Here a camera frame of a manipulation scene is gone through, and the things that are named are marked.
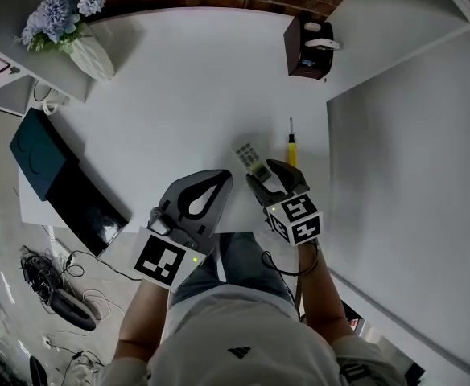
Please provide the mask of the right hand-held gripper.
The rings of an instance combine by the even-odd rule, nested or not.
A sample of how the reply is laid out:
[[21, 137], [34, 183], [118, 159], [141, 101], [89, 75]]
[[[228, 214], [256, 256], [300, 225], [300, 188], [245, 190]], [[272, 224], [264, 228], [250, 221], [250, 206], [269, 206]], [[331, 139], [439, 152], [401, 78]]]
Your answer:
[[255, 176], [247, 174], [245, 180], [261, 206], [266, 207], [267, 218], [274, 232], [288, 244], [297, 246], [321, 235], [324, 228], [323, 213], [319, 211], [307, 191], [310, 187], [303, 172], [287, 162], [267, 159], [267, 165], [278, 176], [288, 194], [271, 191]]

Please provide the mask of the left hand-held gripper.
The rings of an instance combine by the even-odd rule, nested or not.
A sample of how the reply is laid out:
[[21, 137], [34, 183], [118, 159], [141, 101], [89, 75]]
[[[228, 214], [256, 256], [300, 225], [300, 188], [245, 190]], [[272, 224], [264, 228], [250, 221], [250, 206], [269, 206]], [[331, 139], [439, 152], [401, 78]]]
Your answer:
[[[202, 170], [174, 181], [157, 206], [197, 243], [196, 249], [177, 244], [141, 227], [136, 236], [130, 268], [142, 278], [175, 292], [213, 250], [212, 238], [233, 187], [229, 170]], [[210, 189], [198, 213], [191, 205]]]

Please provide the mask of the yellow screwdriver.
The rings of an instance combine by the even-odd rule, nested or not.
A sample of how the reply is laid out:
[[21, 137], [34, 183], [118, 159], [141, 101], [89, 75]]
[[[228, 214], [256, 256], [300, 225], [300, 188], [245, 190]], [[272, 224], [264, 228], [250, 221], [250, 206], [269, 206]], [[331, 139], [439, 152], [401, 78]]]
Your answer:
[[296, 151], [296, 140], [295, 140], [293, 117], [289, 118], [289, 126], [290, 126], [290, 132], [288, 135], [287, 162], [289, 165], [296, 167], [297, 151]]

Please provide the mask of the black box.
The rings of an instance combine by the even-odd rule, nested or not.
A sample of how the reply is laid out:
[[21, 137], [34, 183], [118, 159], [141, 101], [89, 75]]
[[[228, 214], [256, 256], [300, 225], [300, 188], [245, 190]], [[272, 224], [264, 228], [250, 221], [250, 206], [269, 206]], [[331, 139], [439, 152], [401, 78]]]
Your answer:
[[47, 201], [80, 242], [99, 257], [128, 224], [77, 164], [67, 162], [47, 192]]

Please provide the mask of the white remote control with display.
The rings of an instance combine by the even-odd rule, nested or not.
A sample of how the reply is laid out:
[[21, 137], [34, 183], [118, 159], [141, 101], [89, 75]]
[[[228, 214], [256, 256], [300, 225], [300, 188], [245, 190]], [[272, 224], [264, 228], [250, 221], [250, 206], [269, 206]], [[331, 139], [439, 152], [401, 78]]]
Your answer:
[[305, 47], [315, 48], [319, 50], [330, 50], [336, 51], [340, 50], [340, 44], [332, 39], [312, 39], [304, 43]]

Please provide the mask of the dark teal box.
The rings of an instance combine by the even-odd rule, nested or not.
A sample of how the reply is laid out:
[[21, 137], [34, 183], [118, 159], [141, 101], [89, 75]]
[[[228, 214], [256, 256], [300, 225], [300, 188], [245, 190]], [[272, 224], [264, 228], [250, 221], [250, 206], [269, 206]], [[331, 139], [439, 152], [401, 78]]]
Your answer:
[[47, 193], [67, 164], [79, 164], [45, 112], [34, 108], [25, 114], [10, 150], [41, 201], [47, 200]]

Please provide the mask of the person's right forearm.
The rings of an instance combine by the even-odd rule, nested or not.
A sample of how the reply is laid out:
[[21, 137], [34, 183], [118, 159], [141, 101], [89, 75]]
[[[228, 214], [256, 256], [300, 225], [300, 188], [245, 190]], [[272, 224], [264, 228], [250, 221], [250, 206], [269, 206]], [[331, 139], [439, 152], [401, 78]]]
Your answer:
[[308, 243], [301, 244], [298, 253], [300, 270], [309, 270], [299, 277], [307, 325], [330, 344], [353, 335], [322, 252]]

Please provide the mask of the person's left forearm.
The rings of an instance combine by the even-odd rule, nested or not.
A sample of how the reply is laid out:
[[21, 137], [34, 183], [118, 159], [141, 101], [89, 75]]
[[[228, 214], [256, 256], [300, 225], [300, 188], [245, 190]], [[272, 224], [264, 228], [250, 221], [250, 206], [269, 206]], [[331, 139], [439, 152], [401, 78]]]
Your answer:
[[162, 339], [168, 298], [167, 289], [148, 280], [140, 283], [122, 320], [113, 360], [149, 362]]

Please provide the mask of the brown wooden organizer box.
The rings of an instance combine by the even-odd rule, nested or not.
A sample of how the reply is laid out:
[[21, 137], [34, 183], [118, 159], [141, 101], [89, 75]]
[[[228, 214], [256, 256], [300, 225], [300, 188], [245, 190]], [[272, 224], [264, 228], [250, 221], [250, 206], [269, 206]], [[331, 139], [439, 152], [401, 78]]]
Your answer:
[[[289, 76], [301, 76], [315, 80], [323, 79], [332, 69], [333, 53], [330, 50], [319, 50], [305, 47], [304, 43], [312, 39], [334, 39], [332, 24], [329, 22], [319, 23], [319, 32], [307, 31], [303, 28], [304, 23], [314, 22], [304, 15], [294, 17], [291, 24], [284, 32], [284, 44], [287, 58], [287, 70]], [[315, 65], [308, 67], [301, 60], [315, 61]]]

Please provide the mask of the person's blue jeans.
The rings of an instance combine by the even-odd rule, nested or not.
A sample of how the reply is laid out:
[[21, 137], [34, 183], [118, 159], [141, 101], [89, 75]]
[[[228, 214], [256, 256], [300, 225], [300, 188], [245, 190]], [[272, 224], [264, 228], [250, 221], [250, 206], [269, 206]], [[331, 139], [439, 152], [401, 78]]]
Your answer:
[[216, 251], [172, 294], [170, 306], [211, 294], [228, 294], [293, 310], [286, 284], [277, 271], [264, 266], [262, 254], [252, 232], [220, 234]]

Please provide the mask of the white desk with drawers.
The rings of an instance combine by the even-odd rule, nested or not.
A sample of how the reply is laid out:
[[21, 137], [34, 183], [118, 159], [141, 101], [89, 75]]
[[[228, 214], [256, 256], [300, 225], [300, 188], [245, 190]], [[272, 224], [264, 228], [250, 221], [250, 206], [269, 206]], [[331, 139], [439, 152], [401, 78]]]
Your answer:
[[80, 167], [126, 218], [148, 220], [176, 179], [226, 169], [233, 189], [218, 228], [246, 231], [263, 221], [231, 145], [245, 139], [264, 159], [284, 159], [290, 133], [297, 163], [320, 210], [328, 205], [326, 85], [290, 76], [287, 16], [235, 9], [172, 9], [93, 25], [116, 73], [89, 84], [51, 122]]

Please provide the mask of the person's white t-shirt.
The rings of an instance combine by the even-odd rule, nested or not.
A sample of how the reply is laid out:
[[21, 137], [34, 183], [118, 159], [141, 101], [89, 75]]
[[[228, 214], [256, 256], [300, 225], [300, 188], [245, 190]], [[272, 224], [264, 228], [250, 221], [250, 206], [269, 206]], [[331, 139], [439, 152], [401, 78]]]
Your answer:
[[96, 386], [406, 386], [357, 335], [329, 344], [281, 298], [228, 286], [173, 306], [147, 363], [114, 360]]

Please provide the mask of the grey oval floor device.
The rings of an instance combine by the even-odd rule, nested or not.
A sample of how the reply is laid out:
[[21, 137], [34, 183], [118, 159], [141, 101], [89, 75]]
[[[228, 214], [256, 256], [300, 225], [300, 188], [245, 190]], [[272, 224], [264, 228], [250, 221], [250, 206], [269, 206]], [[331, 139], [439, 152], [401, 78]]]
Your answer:
[[97, 327], [91, 310], [64, 289], [55, 289], [52, 292], [49, 306], [66, 322], [81, 330], [94, 331]]

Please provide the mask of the white ribbed vase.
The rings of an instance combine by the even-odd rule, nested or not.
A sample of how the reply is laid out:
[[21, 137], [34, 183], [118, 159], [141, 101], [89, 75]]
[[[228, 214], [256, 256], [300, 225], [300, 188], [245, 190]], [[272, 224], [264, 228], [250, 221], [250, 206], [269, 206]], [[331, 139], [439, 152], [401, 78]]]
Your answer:
[[97, 81], [112, 80], [115, 74], [113, 64], [94, 36], [75, 39], [71, 49], [70, 58], [82, 72]]

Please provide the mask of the black framed glass table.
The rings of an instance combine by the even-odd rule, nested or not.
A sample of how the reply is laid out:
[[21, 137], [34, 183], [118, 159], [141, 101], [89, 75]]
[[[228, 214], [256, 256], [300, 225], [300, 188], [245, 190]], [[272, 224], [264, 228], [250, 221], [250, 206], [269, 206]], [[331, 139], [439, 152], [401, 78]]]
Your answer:
[[353, 331], [365, 341], [378, 346], [383, 356], [404, 375], [407, 386], [421, 386], [421, 379], [425, 374], [425, 370], [391, 343], [347, 303], [343, 302], [343, 307], [345, 316]]

